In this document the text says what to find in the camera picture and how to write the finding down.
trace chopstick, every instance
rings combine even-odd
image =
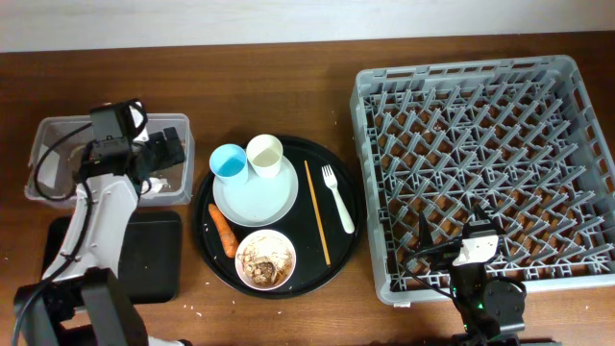
[[[323,243],[323,252],[325,253],[325,262],[328,266],[331,266],[331,260],[329,259],[329,250],[327,250],[327,240],[325,239],[325,233],[323,232],[323,224],[320,221],[320,212],[318,212],[318,203],[316,203],[316,194],[314,193],[314,186],[311,184],[311,176],[309,175],[308,162],[306,164],[307,182],[309,184],[309,192],[311,193],[311,203],[314,205],[314,212],[316,213],[316,223],[318,224],[318,232],[320,232],[320,241]]]

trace round black tray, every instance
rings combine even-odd
[[[230,221],[229,225],[239,242],[251,232],[261,229],[275,230],[286,235],[297,252],[297,266],[290,279],[281,287],[270,291],[252,289],[239,279],[234,268],[234,259],[229,259],[224,254],[220,237],[209,216],[207,205],[215,203],[211,192],[214,178],[211,172],[199,188],[193,227],[203,259],[222,281],[243,293],[269,299],[297,297],[333,279],[355,251],[364,227],[362,193],[344,163],[334,153],[309,140],[293,136],[278,138],[282,142],[284,156],[297,171],[299,194],[295,204],[281,220],[268,226],[244,227]],[[304,161],[309,165],[331,266],[325,263]],[[333,168],[337,177],[337,188],[355,223],[355,232],[351,235],[344,232],[332,193],[323,181],[321,167],[326,164]]]

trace food residue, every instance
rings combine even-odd
[[[274,236],[255,238],[240,256],[246,275],[265,287],[281,283],[292,268],[290,251]]]

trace cup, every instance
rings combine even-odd
[[[209,157],[209,169],[226,185],[243,185],[248,181],[246,152],[238,145],[217,147]]]
[[[282,153],[282,143],[271,135],[252,138],[246,148],[248,161],[262,178],[273,178],[280,173]]]
[[[271,256],[272,253],[287,253],[290,258],[286,260],[284,266],[283,277],[272,285],[257,284],[253,281],[252,277],[244,271],[244,257],[246,248],[252,246],[255,251],[264,257]],[[234,268],[237,271],[239,279],[249,287],[257,290],[271,290],[278,288],[285,284],[292,276],[297,266],[297,253],[292,242],[283,234],[273,230],[259,230],[250,233],[246,236],[237,247],[237,255],[234,257]]]

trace fork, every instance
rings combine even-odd
[[[325,185],[333,192],[333,198],[335,199],[337,212],[342,221],[342,226],[344,226],[344,231],[346,231],[347,234],[351,234],[355,231],[355,224],[353,224],[353,219],[350,217],[346,205],[344,205],[342,196],[340,196],[339,191],[337,191],[337,178],[335,178],[335,174],[330,165],[323,166],[323,178],[325,179]]]

